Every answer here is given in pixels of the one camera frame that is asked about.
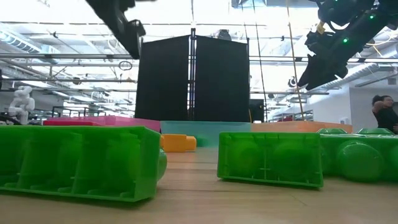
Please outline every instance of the person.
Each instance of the person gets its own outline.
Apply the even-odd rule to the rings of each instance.
[[[376,95],[372,100],[372,112],[377,119],[378,128],[386,128],[398,134],[398,115],[392,109],[393,104],[391,96]]]

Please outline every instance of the white wall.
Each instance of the white wall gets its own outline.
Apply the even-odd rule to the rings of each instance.
[[[313,110],[313,119],[319,122],[339,123],[341,118],[350,118],[349,87],[344,86],[341,90],[330,91],[329,95],[311,96],[307,103],[303,104],[303,110]],[[284,113],[300,113],[300,105],[292,104],[292,107]]]
[[[349,95],[354,131],[377,127],[377,121],[372,113],[372,99],[375,95],[389,95],[398,100],[398,91],[393,88],[352,87],[349,90]]]

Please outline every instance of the white humanoid robot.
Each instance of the white humanoid robot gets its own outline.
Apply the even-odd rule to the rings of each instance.
[[[30,86],[18,87],[18,90],[14,92],[14,100],[8,108],[10,116],[19,115],[19,122],[22,125],[27,124],[29,112],[35,109],[35,100],[30,97],[31,92],[32,87]]]

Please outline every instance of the ceiling light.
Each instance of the ceiling light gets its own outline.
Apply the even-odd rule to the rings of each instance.
[[[134,111],[123,111],[124,114],[135,115]]]
[[[21,82],[28,84],[28,85],[32,85],[32,86],[41,87],[41,88],[52,87],[49,84],[46,84],[44,82],[38,82],[38,81],[21,81]]]
[[[89,107],[89,105],[83,105],[83,104],[74,104],[74,103],[68,103],[68,102],[63,102],[63,106],[69,106],[69,107],[71,107],[71,106],[74,106],[74,107],[85,107],[85,108],[88,108]]]
[[[58,91],[53,91],[53,93],[55,93],[55,94],[57,94],[57,95],[59,95],[59,96],[69,97],[69,95],[64,94],[64,93],[61,93],[61,92],[58,92]]]
[[[3,31],[0,31],[0,40],[4,40],[6,38],[7,38],[7,35]]]
[[[74,99],[80,100],[80,101],[85,101],[85,102],[94,102],[95,100],[91,99],[90,97],[85,97],[85,96],[73,96]]]
[[[114,105],[114,103],[94,103],[95,105]]]
[[[119,106],[114,106],[114,105],[106,105],[106,106],[103,106],[103,107],[106,108],[106,109],[109,109],[109,110],[120,110]]]

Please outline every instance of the teal toy brick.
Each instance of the teal toy brick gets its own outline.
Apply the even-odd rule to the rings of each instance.
[[[167,163],[145,127],[0,126],[0,141],[0,190],[14,192],[135,202]]]
[[[221,132],[251,132],[251,123],[211,121],[161,121],[162,134],[186,134],[198,147],[217,147]]]
[[[317,133],[221,133],[223,179],[323,187]]]
[[[385,129],[321,134],[322,169],[358,182],[398,181],[398,138]]]

